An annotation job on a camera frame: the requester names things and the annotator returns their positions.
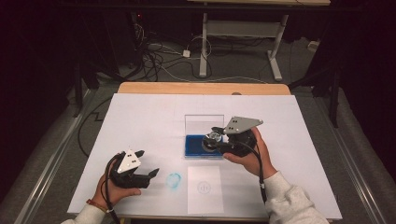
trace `human hand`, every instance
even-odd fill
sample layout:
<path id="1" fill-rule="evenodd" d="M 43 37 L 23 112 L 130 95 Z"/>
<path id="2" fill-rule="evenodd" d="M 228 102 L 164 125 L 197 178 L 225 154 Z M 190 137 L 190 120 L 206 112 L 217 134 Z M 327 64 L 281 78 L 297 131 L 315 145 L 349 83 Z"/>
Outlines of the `human hand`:
<path id="1" fill-rule="evenodd" d="M 265 145 L 264 140 L 262 140 L 262 135 L 257 127 L 251 129 L 254 136 L 257 140 L 257 145 L 255 146 L 255 150 L 257 152 L 260 151 L 261 159 L 262 159 L 262 177 L 264 179 L 274 175 L 276 173 L 276 169 L 271 163 L 270 155 L 268 152 L 267 145 Z M 247 169 L 247 171 L 252 174 L 259 176 L 260 175 L 260 165 L 257 157 L 253 153 L 247 154 L 245 157 L 238 157 L 232 153 L 224 153 L 223 157 L 231 162 L 241 164 Z"/>
<path id="2" fill-rule="evenodd" d="M 115 161 L 113 161 L 110 165 L 110 169 L 113 167 Z M 106 195 L 106 188 L 105 188 L 105 182 L 106 176 L 102 175 L 99 179 L 98 185 L 96 187 L 96 192 L 94 193 L 92 197 L 92 201 L 98 203 L 100 206 L 104 207 L 105 209 L 107 208 L 107 203 L 103 197 L 103 195 Z M 140 195 L 142 192 L 140 189 L 123 189 L 120 187 L 117 187 L 111 179 L 107 180 L 108 184 L 108 195 L 110 198 L 110 201 L 112 205 L 116 205 L 121 199 L 129 197 L 129 196 L 135 196 L 135 195 Z"/>

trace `dark background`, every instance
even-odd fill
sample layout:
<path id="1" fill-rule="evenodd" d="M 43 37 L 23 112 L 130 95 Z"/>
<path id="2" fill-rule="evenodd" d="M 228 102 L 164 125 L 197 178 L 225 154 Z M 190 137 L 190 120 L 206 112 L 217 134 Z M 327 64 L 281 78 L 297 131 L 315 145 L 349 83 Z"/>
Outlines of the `dark background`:
<path id="1" fill-rule="evenodd" d="M 336 3 L 357 6 L 364 1 L 332 1 Z M 326 32 L 307 75 L 342 56 L 341 87 L 375 152 L 395 178 L 395 6 L 390 0 L 365 3 L 358 17 L 291 15 L 284 38 L 317 40 Z M 199 13 L 150 15 L 143 14 L 148 29 L 181 42 L 191 40 L 202 27 Z M 262 17 L 246 15 L 245 19 Z M 81 75 L 89 88 L 95 88 L 94 71 L 117 73 L 118 65 L 135 57 L 127 22 L 124 14 L 115 11 L 85 12 L 81 17 L 78 11 L 63 10 L 49 0 L 0 3 L 1 200 L 40 138 L 68 106 L 66 94 L 73 87 L 76 63 L 81 62 Z M 329 80 L 320 77 L 309 84 L 329 86 Z"/>

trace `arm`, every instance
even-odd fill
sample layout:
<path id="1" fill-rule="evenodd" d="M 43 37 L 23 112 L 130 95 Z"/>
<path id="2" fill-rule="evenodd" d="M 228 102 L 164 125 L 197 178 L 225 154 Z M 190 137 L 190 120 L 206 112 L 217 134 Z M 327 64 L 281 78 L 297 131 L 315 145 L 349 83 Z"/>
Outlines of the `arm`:
<path id="1" fill-rule="evenodd" d="M 107 204 L 102 195 L 105 195 L 105 175 L 102 175 L 98 181 L 96 191 L 91 199 L 91 204 L 86 204 L 81 212 L 75 219 L 69 219 L 62 224 L 94 224 L 101 223 L 105 217 Z M 122 189 L 114 185 L 111 179 L 108 180 L 108 194 L 110 201 L 113 205 L 116 205 L 121 199 L 140 195 L 140 189 Z"/>
<path id="2" fill-rule="evenodd" d="M 270 216 L 270 223 L 328 223 L 319 213 L 307 194 L 300 187 L 287 182 L 283 175 L 272 165 L 267 145 L 257 128 L 252 128 L 257 140 L 256 151 L 260 151 L 263 178 L 267 202 L 265 209 Z M 253 153 L 240 158 L 231 153 L 224 153 L 224 158 L 245 166 L 249 172 L 259 175 L 259 162 Z"/>

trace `white sleeve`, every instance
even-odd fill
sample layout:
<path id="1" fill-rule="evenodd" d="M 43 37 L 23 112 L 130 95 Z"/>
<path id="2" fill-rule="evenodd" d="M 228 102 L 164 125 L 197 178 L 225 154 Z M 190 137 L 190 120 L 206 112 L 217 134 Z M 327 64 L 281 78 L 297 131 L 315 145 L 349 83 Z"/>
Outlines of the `white sleeve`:
<path id="1" fill-rule="evenodd" d="M 68 219 L 62 224 L 97 224 L 101 223 L 105 213 L 99 208 L 86 204 L 75 219 Z"/>
<path id="2" fill-rule="evenodd" d="M 265 209 L 270 223 L 329 223 L 318 212 L 308 194 L 300 187 L 291 185 L 280 172 L 264 179 L 267 202 Z"/>

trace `blue marker stain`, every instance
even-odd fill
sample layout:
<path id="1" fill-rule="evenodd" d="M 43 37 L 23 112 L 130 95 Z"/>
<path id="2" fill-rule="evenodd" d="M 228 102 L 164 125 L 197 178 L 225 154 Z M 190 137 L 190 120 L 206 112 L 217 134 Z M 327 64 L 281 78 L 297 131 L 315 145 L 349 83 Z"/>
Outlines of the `blue marker stain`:
<path id="1" fill-rule="evenodd" d="M 171 189 L 177 189 L 180 180 L 181 176 L 179 174 L 172 173 L 166 177 L 166 185 Z"/>

